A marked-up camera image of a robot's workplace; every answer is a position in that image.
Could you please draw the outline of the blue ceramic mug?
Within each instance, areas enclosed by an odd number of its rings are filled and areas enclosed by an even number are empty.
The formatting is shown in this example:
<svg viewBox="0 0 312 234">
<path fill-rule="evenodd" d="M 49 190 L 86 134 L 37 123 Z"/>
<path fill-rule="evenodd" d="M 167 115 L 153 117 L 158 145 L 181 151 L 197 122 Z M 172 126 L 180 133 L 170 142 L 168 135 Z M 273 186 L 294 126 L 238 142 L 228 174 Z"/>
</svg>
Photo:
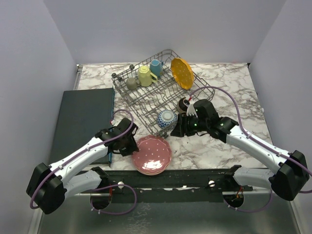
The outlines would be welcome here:
<svg viewBox="0 0 312 234">
<path fill-rule="evenodd" d="M 156 75 L 158 78 L 161 76 L 162 67 L 163 67 L 163 61 L 159 61 L 157 59 L 152 60 L 149 66 L 151 72 L 154 75 Z"/>
</svg>

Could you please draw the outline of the brown patterned bowl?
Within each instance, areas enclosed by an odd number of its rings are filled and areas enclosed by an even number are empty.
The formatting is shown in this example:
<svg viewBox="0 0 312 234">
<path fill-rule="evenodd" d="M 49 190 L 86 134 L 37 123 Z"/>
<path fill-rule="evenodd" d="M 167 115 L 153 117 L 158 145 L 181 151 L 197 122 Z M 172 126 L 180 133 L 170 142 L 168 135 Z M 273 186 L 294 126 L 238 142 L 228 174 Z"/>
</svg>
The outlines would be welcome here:
<svg viewBox="0 0 312 234">
<path fill-rule="evenodd" d="M 181 98 L 179 102 L 177 103 L 177 110 L 179 113 L 185 114 L 187 113 L 188 106 L 190 105 L 190 102 L 187 100 L 186 97 Z"/>
</svg>

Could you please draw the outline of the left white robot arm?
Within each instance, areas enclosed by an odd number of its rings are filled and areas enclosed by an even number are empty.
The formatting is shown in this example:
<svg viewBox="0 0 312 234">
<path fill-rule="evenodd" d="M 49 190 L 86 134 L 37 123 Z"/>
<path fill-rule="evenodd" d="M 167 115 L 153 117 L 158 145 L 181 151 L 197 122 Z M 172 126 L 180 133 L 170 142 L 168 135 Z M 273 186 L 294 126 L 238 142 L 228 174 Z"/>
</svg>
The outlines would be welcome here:
<svg viewBox="0 0 312 234">
<path fill-rule="evenodd" d="M 94 167 L 85 173 L 82 170 L 114 151 L 122 156 L 137 152 L 134 139 L 137 130 L 138 127 L 132 120 L 123 118 L 117 126 L 96 133 L 69 156 L 50 165 L 37 165 L 26 189 L 31 198 L 30 208 L 41 209 L 48 215 L 58 209 L 65 199 L 76 194 L 85 191 L 111 191 L 115 185 L 100 167 Z"/>
</svg>

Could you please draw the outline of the pink polka dot plate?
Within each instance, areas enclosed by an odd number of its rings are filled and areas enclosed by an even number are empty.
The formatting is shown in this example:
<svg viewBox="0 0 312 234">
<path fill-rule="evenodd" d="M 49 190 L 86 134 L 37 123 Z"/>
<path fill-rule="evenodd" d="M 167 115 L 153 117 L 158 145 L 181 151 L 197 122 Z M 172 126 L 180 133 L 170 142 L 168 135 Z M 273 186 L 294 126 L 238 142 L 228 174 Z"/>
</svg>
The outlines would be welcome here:
<svg viewBox="0 0 312 234">
<path fill-rule="evenodd" d="M 172 160 L 170 144 L 162 137 L 148 135 L 137 141 L 139 152 L 132 154 L 135 168 L 160 169 L 169 166 Z"/>
</svg>

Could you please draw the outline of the grey ceramic mug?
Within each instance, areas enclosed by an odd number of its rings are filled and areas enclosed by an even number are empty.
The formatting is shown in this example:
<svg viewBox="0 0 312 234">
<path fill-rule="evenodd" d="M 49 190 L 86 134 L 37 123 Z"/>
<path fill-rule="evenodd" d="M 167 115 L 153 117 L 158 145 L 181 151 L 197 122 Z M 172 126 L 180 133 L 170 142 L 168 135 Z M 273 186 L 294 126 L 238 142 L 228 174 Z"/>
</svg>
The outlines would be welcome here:
<svg viewBox="0 0 312 234">
<path fill-rule="evenodd" d="M 129 78 L 126 80 L 126 87 L 127 87 L 129 90 L 135 90 L 135 89 L 137 89 L 139 86 L 140 86 L 140 82 L 139 82 L 139 80 L 138 80 L 136 77 L 129 77 Z"/>
</svg>

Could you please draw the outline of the yellow polka dot plate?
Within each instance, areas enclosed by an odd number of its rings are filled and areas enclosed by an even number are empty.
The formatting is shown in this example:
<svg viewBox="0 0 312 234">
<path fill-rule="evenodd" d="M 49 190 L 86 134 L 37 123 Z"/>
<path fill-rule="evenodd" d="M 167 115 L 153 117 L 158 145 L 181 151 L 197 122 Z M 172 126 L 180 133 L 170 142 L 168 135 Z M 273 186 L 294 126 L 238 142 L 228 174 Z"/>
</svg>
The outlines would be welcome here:
<svg viewBox="0 0 312 234">
<path fill-rule="evenodd" d="M 185 90 L 189 90 L 194 83 L 194 74 L 188 64 L 182 58 L 174 58 L 171 61 L 171 71 L 175 81 Z"/>
</svg>

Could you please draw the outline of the red blue patterned bowl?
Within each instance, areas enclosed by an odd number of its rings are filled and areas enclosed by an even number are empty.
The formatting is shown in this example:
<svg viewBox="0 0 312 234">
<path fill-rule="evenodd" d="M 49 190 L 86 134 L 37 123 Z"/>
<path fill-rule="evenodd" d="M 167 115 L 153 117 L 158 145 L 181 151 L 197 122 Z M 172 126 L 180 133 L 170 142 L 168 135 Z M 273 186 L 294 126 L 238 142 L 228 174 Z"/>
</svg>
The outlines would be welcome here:
<svg viewBox="0 0 312 234">
<path fill-rule="evenodd" d="M 177 114 L 171 110 L 163 110 L 157 116 L 157 124 L 160 128 L 165 128 L 177 121 Z"/>
</svg>

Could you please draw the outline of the light green ceramic mug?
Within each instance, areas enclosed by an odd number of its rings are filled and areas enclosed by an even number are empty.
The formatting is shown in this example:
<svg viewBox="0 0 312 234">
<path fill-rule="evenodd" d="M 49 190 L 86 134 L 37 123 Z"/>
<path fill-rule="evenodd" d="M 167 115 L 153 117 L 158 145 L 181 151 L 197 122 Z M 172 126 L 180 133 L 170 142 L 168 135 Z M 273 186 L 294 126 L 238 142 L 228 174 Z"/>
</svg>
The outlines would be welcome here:
<svg viewBox="0 0 312 234">
<path fill-rule="evenodd" d="M 152 83 L 158 82 L 158 76 L 151 72 L 147 65 L 142 65 L 138 69 L 138 79 L 140 85 L 143 87 L 148 87 Z"/>
</svg>

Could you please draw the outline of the grey wire dish rack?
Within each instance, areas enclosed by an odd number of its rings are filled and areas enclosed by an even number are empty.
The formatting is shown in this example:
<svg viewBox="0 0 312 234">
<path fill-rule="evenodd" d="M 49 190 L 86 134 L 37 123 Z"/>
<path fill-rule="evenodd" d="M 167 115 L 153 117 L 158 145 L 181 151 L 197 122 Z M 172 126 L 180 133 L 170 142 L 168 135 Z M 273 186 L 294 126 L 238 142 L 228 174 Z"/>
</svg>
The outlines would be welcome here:
<svg viewBox="0 0 312 234">
<path fill-rule="evenodd" d="M 197 74 L 194 74 L 194 83 L 190 90 L 182 89 L 175 81 L 171 72 L 171 61 L 179 55 L 171 49 L 163 50 L 142 62 L 130 64 L 123 72 L 112 74 L 112 81 L 115 90 L 121 94 L 127 105 L 131 108 L 133 115 L 137 116 L 148 132 L 155 136 L 167 138 L 174 124 L 167 127 L 160 127 L 157 124 L 157 117 L 161 111 L 177 111 L 177 104 L 180 99 L 187 97 L 193 90 L 208 86 L 209 84 Z M 157 83 L 148 87 L 138 87 L 131 91 L 126 87 L 128 78 L 137 78 L 139 67 L 149 65 L 150 62 L 157 59 L 163 62 L 161 76 Z"/>
</svg>

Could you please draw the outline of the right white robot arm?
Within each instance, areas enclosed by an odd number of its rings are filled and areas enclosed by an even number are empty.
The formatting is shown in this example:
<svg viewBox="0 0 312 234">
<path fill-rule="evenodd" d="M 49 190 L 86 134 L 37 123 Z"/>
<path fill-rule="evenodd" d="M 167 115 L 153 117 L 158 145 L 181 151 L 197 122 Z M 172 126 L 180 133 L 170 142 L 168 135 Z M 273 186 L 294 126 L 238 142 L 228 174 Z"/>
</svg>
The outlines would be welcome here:
<svg viewBox="0 0 312 234">
<path fill-rule="evenodd" d="M 275 147 L 246 131 L 237 121 L 220 117 L 206 99 L 190 104 L 187 113 L 179 114 L 170 135 L 190 137 L 199 132 L 241 149 L 267 167 L 265 170 L 232 167 L 224 179 L 224 185 L 230 191 L 241 185 L 271 188 L 280 198 L 292 201 L 310 178 L 301 152 L 290 153 Z"/>
</svg>

